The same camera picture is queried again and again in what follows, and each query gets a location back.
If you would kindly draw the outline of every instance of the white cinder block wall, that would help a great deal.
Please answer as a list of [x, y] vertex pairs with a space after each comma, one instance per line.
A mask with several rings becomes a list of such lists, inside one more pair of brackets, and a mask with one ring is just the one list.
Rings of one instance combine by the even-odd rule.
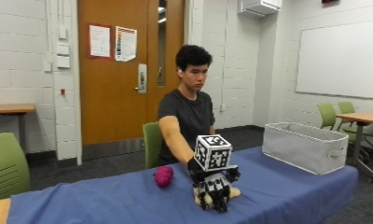
[[[59, 160], [77, 158], [81, 146], [75, 12], [71, 0], [0, 1], [0, 104], [35, 104], [37, 113], [27, 114], [29, 153], [57, 150]], [[61, 25], [67, 28], [62, 40]], [[57, 68], [58, 43], [71, 46], [70, 69]], [[0, 116], [0, 132], [19, 134], [17, 117]]]
[[348, 0], [340, 1], [337, 4], [329, 6], [331, 7], [324, 6], [321, 1], [295, 0], [292, 9], [293, 25], [291, 27], [289, 36], [283, 120], [299, 121], [312, 126], [320, 126], [321, 124], [321, 115], [317, 108], [319, 103], [332, 103], [337, 106], [339, 102], [349, 101], [357, 107], [357, 111], [373, 109], [372, 99], [304, 94], [296, 93], [295, 91], [301, 32], [307, 29], [373, 21], [373, 1]]
[[215, 127], [252, 124], [260, 20], [237, 16], [235, 0], [191, 1], [190, 44], [214, 54], [204, 91], [215, 104]]
[[[285, 11], [265, 21], [237, 16], [236, 2], [190, 1], [187, 42], [202, 45], [215, 56], [204, 90], [214, 96], [216, 128], [263, 126], [273, 121], [320, 126], [316, 104], [321, 102], [336, 105], [351, 101], [359, 111], [373, 109], [370, 99], [295, 92], [301, 31], [372, 21], [373, 0], [340, 1], [332, 7], [324, 7], [321, 1], [284, 0]], [[81, 163], [77, 3], [73, 0], [0, 1], [0, 104], [37, 105], [37, 113], [27, 115], [29, 153], [57, 150], [59, 160], [78, 157]], [[287, 12], [292, 12], [291, 22]], [[275, 56], [263, 64], [259, 50], [265, 50], [271, 43], [265, 44], [260, 38], [271, 31], [271, 20], [276, 21], [271, 50]], [[67, 39], [62, 40], [61, 25], [69, 30]], [[59, 42], [70, 44], [70, 69], [57, 68]], [[53, 62], [53, 72], [45, 71], [45, 61]], [[66, 89], [66, 96], [61, 95], [61, 89]], [[18, 135], [17, 127], [17, 117], [0, 116], [0, 132]]]

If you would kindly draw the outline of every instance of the whiteboard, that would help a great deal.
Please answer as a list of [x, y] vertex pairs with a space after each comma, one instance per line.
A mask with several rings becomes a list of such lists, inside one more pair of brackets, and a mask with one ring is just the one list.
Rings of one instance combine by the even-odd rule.
[[303, 31], [296, 91], [373, 98], [373, 21]]

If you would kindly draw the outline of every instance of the poster on door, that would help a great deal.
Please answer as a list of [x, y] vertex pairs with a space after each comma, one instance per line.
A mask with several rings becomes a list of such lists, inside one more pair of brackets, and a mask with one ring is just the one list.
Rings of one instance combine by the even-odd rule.
[[108, 25], [89, 24], [90, 58], [112, 60], [111, 29]]
[[138, 54], [138, 30], [116, 26], [115, 60], [128, 62]]

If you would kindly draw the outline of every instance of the black hair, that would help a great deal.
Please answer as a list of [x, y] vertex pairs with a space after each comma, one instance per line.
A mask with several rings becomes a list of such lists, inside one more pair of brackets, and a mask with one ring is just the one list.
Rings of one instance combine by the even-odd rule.
[[184, 45], [178, 52], [176, 65], [186, 72], [188, 64], [200, 66], [214, 62], [212, 54], [198, 45]]

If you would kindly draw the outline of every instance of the chair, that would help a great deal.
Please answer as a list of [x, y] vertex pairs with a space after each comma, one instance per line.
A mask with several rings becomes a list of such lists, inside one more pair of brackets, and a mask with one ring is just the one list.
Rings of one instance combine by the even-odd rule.
[[25, 151], [14, 133], [0, 133], [0, 199], [29, 191], [30, 174]]
[[[329, 128], [333, 131], [333, 128], [336, 126], [336, 120], [337, 120], [337, 115], [336, 115], [336, 110], [332, 104], [317, 104], [321, 115], [323, 115], [323, 125], [321, 129]], [[357, 140], [357, 134], [355, 133], [347, 133], [348, 134], [348, 141], [349, 144], [355, 144]], [[369, 161], [369, 154], [367, 151], [363, 149], [361, 150], [363, 154], [365, 154], [367, 159], [364, 160], [365, 163]]]
[[158, 122], [146, 123], [142, 128], [146, 144], [146, 168], [150, 169], [159, 166], [159, 153], [162, 149], [163, 136]]
[[[343, 114], [351, 114], [351, 113], [356, 113], [356, 108], [353, 106], [353, 104], [351, 102], [340, 102], [339, 103], [339, 107], [341, 110]], [[357, 128], [352, 127], [355, 120], [351, 119], [343, 119], [337, 128], [337, 131], [340, 131], [343, 125], [345, 123], [349, 123], [349, 127], [344, 128], [344, 131], [347, 133], [356, 133], [357, 132]], [[373, 130], [370, 129], [364, 129], [364, 136], [367, 137], [373, 137]], [[373, 147], [373, 143], [365, 139], [365, 142]]]

